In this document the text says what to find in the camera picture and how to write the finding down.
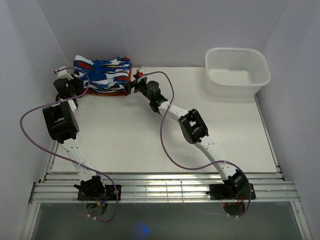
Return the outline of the blue white patterned trousers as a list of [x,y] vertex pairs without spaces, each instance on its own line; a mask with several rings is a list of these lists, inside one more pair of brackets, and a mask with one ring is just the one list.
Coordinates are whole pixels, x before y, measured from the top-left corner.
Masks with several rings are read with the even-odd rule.
[[117,57],[111,60],[89,59],[76,55],[73,60],[74,76],[80,80],[102,80],[118,76],[130,76],[132,63],[128,57]]

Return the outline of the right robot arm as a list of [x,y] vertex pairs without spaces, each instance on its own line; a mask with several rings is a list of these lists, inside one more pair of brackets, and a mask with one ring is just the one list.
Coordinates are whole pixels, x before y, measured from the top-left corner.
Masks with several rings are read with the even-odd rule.
[[194,170],[201,170],[212,165],[219,173],[226,192],[226,196],[220,196],[219,199],[237,199],[238,197],[243,200],[251,199],[252,189],[248,178],[237,165],[229,162],[218,151],[198,110],[186,110],[174,105],[172,100],[168,100],[162,95],[159,83],[154,80],[148,81],[146,76],[136,76],[135,80],[124,85],[124,89],[128,94],[131,93],[131,90],[134,93],[141,93],[149,100],[151,110],[162,116],[160,142],[163,149],[165,148],[163,127],[166,117],[179,124],[184,139],[198,148],[210,161],[209,164],[196,167]]

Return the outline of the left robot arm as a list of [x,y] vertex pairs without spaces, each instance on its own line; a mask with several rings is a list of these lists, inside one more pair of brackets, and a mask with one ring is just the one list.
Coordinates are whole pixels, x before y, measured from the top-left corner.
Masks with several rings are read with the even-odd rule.
[[84,92],[84,84],[64,70],[57,74],[53,85],[57,90],[56,100],[62,100],[62,102],[42,109],[48,133],[73,160],[72,164],[80,181],[80,184],[75,184],[74,187],[88,198],[101,200],[106,195],[106,187],[96,172],[85,168],[88,164],[78,146],[79,125],[74,116],[79,104],[77,99],[69,99],[81,95]]

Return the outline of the orange camouflage folded trousers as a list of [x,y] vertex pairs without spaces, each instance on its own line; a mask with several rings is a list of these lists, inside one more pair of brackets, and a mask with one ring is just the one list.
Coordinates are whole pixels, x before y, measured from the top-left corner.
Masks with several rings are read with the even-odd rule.
[[105,79],[94,79],[91,77],[88,80],[83,80],[83,87],[88,86],[86,92],[87,95],[98,95],[98,96],[128,96],[131,93],[129,88],[131,82],[131,76],[116,76]]

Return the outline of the white plastic basin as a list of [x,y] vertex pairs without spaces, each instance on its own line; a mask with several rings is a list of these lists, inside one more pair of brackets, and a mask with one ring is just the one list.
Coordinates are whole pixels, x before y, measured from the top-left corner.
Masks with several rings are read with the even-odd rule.
[[253,97],[271,81],[265,56],[254,49],[215,47],[204,60],[205,88],[213,96]]

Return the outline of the aluminium rail frame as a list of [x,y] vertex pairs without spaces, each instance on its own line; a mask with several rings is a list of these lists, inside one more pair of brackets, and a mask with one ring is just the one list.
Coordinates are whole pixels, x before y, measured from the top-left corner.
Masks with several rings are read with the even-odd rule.
[[[111,177],[122,186],[121,202],[134,204],[208,203],[209,185],[222,183],[214,173],[116,173]],[[286,181],[280,171],[248,173],[247,177],[254,186],[257,202],[289,202],[302,239],[312,239],[293,181]],[[44,172],[40,182],[33,185],[20,239],[32,238],[41,204],[77,203],[73,185],[78,179],[74,172]]]

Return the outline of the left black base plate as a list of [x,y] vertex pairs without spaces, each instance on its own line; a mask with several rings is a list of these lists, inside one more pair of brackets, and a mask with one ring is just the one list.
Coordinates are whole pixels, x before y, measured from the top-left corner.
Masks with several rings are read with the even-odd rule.
[[[109,201],[116,201],[116,190],[113,185],[105,185],[106,194],[104,198],[107,198]],[[116,185],[118,200],[121,200],[122,195],[122,185]],[[78,191],[77,198],[78,201],[102,201],[103,199],[97,199],[92,196],[85,196],[80,190]]]

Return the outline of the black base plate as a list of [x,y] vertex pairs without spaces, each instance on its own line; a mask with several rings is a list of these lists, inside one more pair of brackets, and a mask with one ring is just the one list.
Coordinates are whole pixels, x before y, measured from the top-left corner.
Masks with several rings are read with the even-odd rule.
[[210,196],[211,200],[237,200],[239,198],[249,200],[250,194],[252,200],[257,198],[254,186],[251,183],[246,184],[245,187],[238,192],[231,190],[226,184],[210,184],[206,194]]
[[[106,194],[104,198],[107,198],[109,201],[116,201],[116,190],[113,185],[105,185]],[[122,185],[116,185],[118,200],[121,200],[122,195]],[[97,199],[92,196],[85,196],[80,190],[78,191],[77,198],[78,201],[102,201],[103,199]]]

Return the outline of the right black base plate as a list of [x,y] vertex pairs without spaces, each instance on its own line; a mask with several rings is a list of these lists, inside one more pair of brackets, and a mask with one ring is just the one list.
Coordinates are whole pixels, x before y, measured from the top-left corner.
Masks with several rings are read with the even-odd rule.
[[238,192],[231,190],[226,184],[210,184],[206,194],[210,196],[211,200],[237,200],[239,198],[249,200],[250,194],[252,200],[257,198],[254,186],[251,183],[246,184],[245,187]]

